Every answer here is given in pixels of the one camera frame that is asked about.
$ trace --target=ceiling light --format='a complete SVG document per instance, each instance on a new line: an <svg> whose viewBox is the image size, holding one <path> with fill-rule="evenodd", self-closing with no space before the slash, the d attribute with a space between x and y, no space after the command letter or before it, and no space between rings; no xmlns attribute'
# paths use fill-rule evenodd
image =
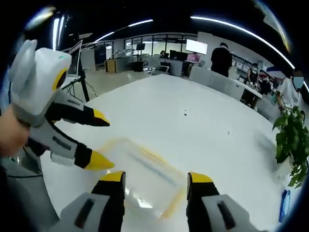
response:
<svg viewBox="0 0 309 232"><path fill-rule="evenodd" d="M38 25L42 24L50 16L53 15L56 8L53 6L44 7L40 10L26 25L26 30L32 30Z"/></svg>
<svg viewBox="0 0 309 232"><path fill-rule="evenodd" d="M292 69L295 69L295 66L288 60L287 57L285 57L278 49L276 49L273 45L271 45L269 42L267 42L266 40L264 40L263 38L261 38L260 36L254 34L253 32L251 31L248 31L244 28L241 28L239 26L236 26L234 24L231 24L231 23L227 23L227 22L224 22L224 21L221 21L221 20L217 20L217 19L213 19L213 18L205 18L205 17L198 17L198 16L191 16L192 19L201 19L201 20L207 20L207 21L211 21L211 22L215 22L215 23L221 23L221 24L224 24L224 25L227 25L227 26L230 26L230 27L233 27L233 28L236 28L238 30L241 30L249 35L252 35L253 37L259 39L260 41L262 41L263 43L265 43L266 45L268 45L270 48L272 48L275 52L277 52L291 67Z"/></svg>
<svg viewBox="0 0 309 232"><path fill-rule="evenodd" d="M304 81L304 85L305 85L305 87L307 88L307 90L308 90L308 92L309 92L309 88L308 88L308 86L307 86L307 84L306 84L305 81Z"/></svg>
<svg viewBox="0 0 309 232"><path fill-rule="evenodd" d="M64 21L64 15L61 17L61 20L60 20L60 29L59 29L59 37L58 37L58 46L59 46L59 43L60 43L60 36L61 36L63 21Z"/></svg>
<svg viewBox="0 0 309 232"><path fill-rule="evenodd" d="M58 32L58 24L59 24L59 19L56 18L54 20L54 27L53 27L53 50L56 50L56 40L57 40L57 32Z"/></svg>
<svg viewBox="0 0 309 232"><path fill-rule="evenodd" d="M101 38L97 39L95 42L97 42L97 41L99 41L99 40L101 40L101 39L103 39L103 38L105 38L105 37L107 37L107 36L109 36L109 35L111 35L111 34L114 34L114 31L111 32L111 33L108 33L108 34L106 34L106 35L103 35Z"/></svg>
<svg viewBox="0 0 309 232"><path fill-rule="evenodd" d="M138 22L138 23L133 23L133 24L130 24L129 27L132 27L132 26L136 26L138 24L142 24L142 23L148 23L148 22L152 22L153 19L148 19L148 20L145 20L145 21L141 21L141 22Z"/></svg>

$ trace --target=human hand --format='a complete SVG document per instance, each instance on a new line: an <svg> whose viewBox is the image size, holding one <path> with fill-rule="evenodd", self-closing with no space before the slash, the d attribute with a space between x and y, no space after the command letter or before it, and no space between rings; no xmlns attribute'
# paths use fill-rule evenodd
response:
<svg viewBox="0 0 309 232"><path fill-rule="evenodd" d="M0 116L0 157L15 155L28 141L29 131L17 120L10 105Z"/></svg>

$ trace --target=led light strip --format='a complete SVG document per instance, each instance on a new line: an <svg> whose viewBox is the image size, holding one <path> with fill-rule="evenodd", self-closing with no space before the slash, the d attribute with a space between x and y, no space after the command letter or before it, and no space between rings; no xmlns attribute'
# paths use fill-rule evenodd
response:
<svg viewBox="0 0 309 232"><path fill-rule="evenodd" d="M103 39L103 38L105 38L105 37L107 37L107 36L109 36L109 35L111 35L111 34L114 34L115 32L113 31L113 32L110 32L110 33L108 33L108 34L106 34L106 35L103 35L101 38L99 38L99 39L97 39L95 42L97 42L97 41L99 41L99 40L101 40L101 39Z"/></svg>
<svg viewBox="0 0 309 232"><path fill-rule="evenodd" d="M63 21L64 21L64 16L62 16L62 17L61 17L61 20L60 20L60 29L59 29L58 46L59 46L59 43L60 43L60 36L61 36Z"/></svg>
<svg viewBox="0 0 309 232"><path fill-rule="evenodd" d="M308 90L308 92L309 92L309 88L308 88L308 86L307 86L307 84L306 84L306 82L304 81L304 85L305 85L305 87L306 87L306 89Z"/></svg>
<svg viewBox="0 0 309 232"><path fill-rule="evenodd" d="M148 23L148 22L152 22L153 19L148 19L148 20L145 20L145 21L141 21L141 22L138 22L138 23L133 23L133 24L130 24L129 27L132 27L132 26L136 26L138 24L142 24L142 23Z"/></svg>
<svg viewBox="0 0 309 232"><path fill-rule="evenodd" d="M56 40L57 40L57 32L58 32L58 24L59 18L54 20L54 27L53 27L53 50L56 50Z"/></svg>
<svg viewBox="0 0 309 232"><path fill-rule="evenodd" d="M292 69L295 69L295 66L288 60L287 57L285 57L278 49L276 49L273 45L271 45L269 42L267 42L266 40L264 40L263 38L261 38L260 36L254 34L253 32L251 31L248 31L244 28L241 28L239 26L236 26L234 24L231 24L231 23L227 23L227 22L224 22L224 21L221 21L221 20L218 20L218 19L213 19L213 18L205 18L205 17L198 17L198 16L191 16L192 19L200 19L200 20L207 20L207 21L211 21L211 22L215 22L215 23L221 23L221 24L224 24L224 25L227 25L227 26L230 26L230 27L233 27L233 28L236 28L238 30L241 30L257 39L259 39L260 41L262 41L263 43L265 43L266 45L268 45L270 48L272 48L275 52L277 52L291 67Z"/></svg>

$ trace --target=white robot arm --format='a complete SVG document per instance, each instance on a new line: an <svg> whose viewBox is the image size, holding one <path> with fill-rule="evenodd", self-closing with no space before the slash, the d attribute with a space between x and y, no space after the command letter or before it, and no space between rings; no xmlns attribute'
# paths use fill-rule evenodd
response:
<svg viewBox="0 0 309 232"><path fill-rule="evenodd" d="M13 110L17 119L30 127L30 140L35 141L30 145L33 153L39 156L49 149L53 161L89 170L114 167L104 156L54 125L60 119L90 126L109 126L110 123L103 113L77 102L61 90L71 56L48 48L35 51L36 45L37 41L25 41L8 73Z"/></svg>

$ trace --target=man in black shirt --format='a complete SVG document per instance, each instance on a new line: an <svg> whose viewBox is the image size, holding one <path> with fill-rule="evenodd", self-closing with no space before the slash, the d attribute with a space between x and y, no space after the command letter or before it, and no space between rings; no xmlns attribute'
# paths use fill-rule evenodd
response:
<svg viewBox="0 0 309 232"><path fill-rule="evenodd" d="M211 55L211 70L228 77L228 70L232 66L232 55L226 43L221 43L220 47L214 49Z"/></svg>

